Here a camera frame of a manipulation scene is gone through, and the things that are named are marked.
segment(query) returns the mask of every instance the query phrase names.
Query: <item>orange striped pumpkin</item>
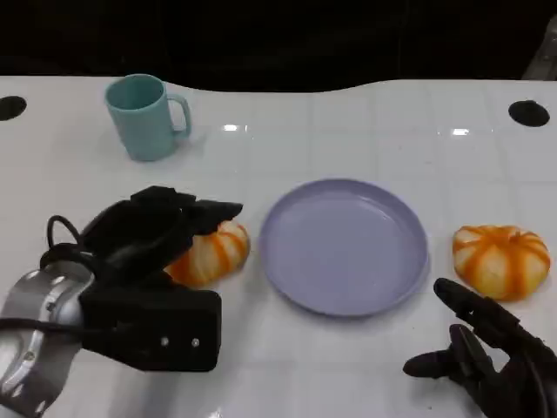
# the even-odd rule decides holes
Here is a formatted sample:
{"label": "orange striped pumpkin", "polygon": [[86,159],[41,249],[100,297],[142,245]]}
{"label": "orange striped pumpkin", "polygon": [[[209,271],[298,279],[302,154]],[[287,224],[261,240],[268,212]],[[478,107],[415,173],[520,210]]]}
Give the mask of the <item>orange striped pumpkin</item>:
{"label": "orange striped pumpkin", "polygon": [[526,298],[547,277],[549,251],[535,233],[516,226],[463,226],[453,237],[454,270],[495,300]]}
{"label": "orange striped pumpkin", "polygon": [[225,221],[211,235],[193,237],[193,245],[166,267],[172,279],[188,287],[203,287],[239,268],[250,252],[243,226]]}

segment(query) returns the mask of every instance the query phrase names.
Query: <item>tile grout line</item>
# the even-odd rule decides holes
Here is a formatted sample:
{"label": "tile grout line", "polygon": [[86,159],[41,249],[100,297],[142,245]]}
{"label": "tile grout line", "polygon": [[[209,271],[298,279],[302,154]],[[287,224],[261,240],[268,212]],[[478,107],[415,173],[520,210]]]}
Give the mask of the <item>tile grout line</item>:
{"label": "tile grout line", "polygon": [[492,100],[489,99],[489,95],[486,91],[485,85],[482,83],[481,85],[481,93],[484,100],[484,106],[486,107],[487,116],[490,121],[491,130],[493,134],[493,142],[495,143],[495,148],[497,149],[498,160],[501,166],[501,170],[503,171],[503,179],[505,180],[504,183],[507,185],[509,198],[511,200],[512,205],[514,206],[514,214],[516,216],[517,224],[524,225],[526,220],[524,213],[522,211],[522,207],[520,205],[520,198],[518,195],[518,187],[517,182],[514,181],[513,176],[511,176],[511,169],[508,162],[508,155],[507,150],[500,142],[500,135],[499,129],[495,126],[495,113],[493,112],[493,103]]}
{"label": "tile grout line", "polygon": [[367,127],[367,137],[370,141],[370,160],[372,163],[371,176],[375,183],[379,183],[379,141],[378,136],[375,134],[375,130],[372,127],[372,123],[375,120],[373,113],[375,111],[375,106],[372,105],[372,93],[366,94],[366,106],[367,114],[369,115],[370,124]]}
{"label": "tile grout line", "polygon": [[440,137],[440,131],[439,128],[437,126],[437,120],[435,117],[435,110],[433,107],[433,95],[432,93],[429,91],[429,89],[427,88],[428,84],[426,84],[424,92],[426,95],[426,101],[427,101],[427,105],[430,108],[430,113],[433,119],[433,124],[434,124],[434,129],[435,129],[435,138],[434,138],[434,143],[435,143],[435,158],[437,159],[437,173],[439,174],[440,178],[437,181],[437,187],[440,193],[440,197],[441,197],[441,204],[443,205],[443,213],[445,216],[445,227],[448,230],[450,227],[453,226],[453,224],[455,223],[456,219],[454,219],[453,216],[453,210],[451,207],[451,197],[450,197],[450,186],[449,186],[449,182],[448,182],[448,170],[446,168],[446,161],[445,161],[445,157],[444,154],[441,150],[441,146],[443,146],[443,144],[441,143],[441,137]]}

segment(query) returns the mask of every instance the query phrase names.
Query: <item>white tile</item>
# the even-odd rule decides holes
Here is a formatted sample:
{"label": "white tile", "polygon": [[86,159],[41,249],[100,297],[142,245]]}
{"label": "white tile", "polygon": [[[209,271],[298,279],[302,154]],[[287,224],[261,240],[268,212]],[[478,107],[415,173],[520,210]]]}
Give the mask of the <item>white tile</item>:
{"label": "white tile", "polygon": [[509,175],[519,181],[555,181],[557,141],[550,131],[498,133],[503,154],[507,156]]}
{"label": "white tile", "polygon": [[307,417],[388,416],[388,402],[392,399],[385,382],[373,371],[314,371],[305,376],[302,391],[300,411]]}
{"label": "white tile", "polygon": [[168,165],[184,173],[241,174],[250,137],[245,131],[208,130],[197,142],[180,149]]}
{"label": "white tile", "polygon": [[309,143],[303,133],[256,131],[248,148],[249,173],[253,177],[309,172]]}
{"label": "white tile", "polygon": [[379,179],[434,179],[439,176],[435,135],[378,135]]}
{"label": "white tile", "polygon": [[452,129],[468,129],[470,132],[492,130],[481,83],[430,81],[426,85],[439,132],[449,133]]}
{"label": "white tile", "polygon": [[72,364],[66,383],[68,394],[72,395],[72,401],[75,402],[74,414],[83,418],[109,416],[113,402],[117,399],[119,374],[125,366],[100,355],[95,355],[94,359],[82,359],[84,357],[80,353]]}
{"label": "white tile", "polygon": [[192,106],[195,126],[251,125],[254,117],[253,95],[197,91]]}
{"label": "white tile", "polygon": [[[259,279],[266,282],[263,273]],[[267,289],[258,295],[261,303],[250,321],[244,360],[293,365],[306,360],[311,338],[308,313],[286,300],[268,283],[262,286]]]}
{"label": "white tile", "polygon": [[406,80],[375,83],[369,98],[373,130],[435,131],[432,106],[422,83]]}
{"label": "white tile", "polygon": [[453,228],[517,223],[517,213],[506,184],[451,181],[448,187]]}
{"label": "white tile", "polygon": [[375,144],[369,135],[314,132],[312,174],[369,179],[377,170],[374,152]]}
{"label": "white tile", "polygon": [[504,177],[493,134],[441,134],[439,142],[447,174],[453,179],[496,180]]}
{"label": "white tile", "polygon": [[437,180],[385,180],[379,185],[399,196],[416,212],[430,237],[446,229],[445,205]]}
{"label": "white tile", "polygon": [[367,131],[371,113],[367,97],[345,92],[312,96],[313,125],[317,130]]}
{"label": "white tile", "polygon": [[215,370],[180,380],[169,418],[293,416],[295,373],[284,367]]}
{"label": "white tile", "polygon": [[524,216],[523,227],[541,237],[557,238],[557,185],[519,185],[517,193]]}
{"label": "white tile", "polygon": [[254,126],[281,130],[305,130],[309,127],[310,95],[262,94],[254,98]]}

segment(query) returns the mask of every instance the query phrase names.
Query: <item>white table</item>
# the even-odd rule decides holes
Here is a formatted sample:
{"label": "white table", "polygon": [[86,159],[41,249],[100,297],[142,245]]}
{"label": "white table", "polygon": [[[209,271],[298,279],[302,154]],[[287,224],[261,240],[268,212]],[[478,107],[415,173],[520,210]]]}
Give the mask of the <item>white table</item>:
{"label": "white table", "polygon": [[[464,224],[517,224],[557,253],[557,84],[395,81],[320,94],[236,94],[170,85],[191,103],[192,145],[152,164],[130,161],[103,93],[108,78],[0,78],[28,108],[0,122],[0,237],[5,294],[45,250],[53,213],[83,227],[148,185],[245,203],[253,241],[270,205],[295,185],[339,176],[396,192],[420,216],[432,271],[420,294],[369,320],[305,313],[269,287],[257,248],[222,282],[223,344],[209,374],[143,374],[82,352],[47,412],[56,418],[464,417],[479,413],[447,380],[405,376],[441,349],[454,316],[434,278],[454,278],[451,235]],[[552,114],[526,128],[508,106],[533,98]],[[557,348],[557,286],[509,305]],[[504,356],[495,355],[501,362]]]}

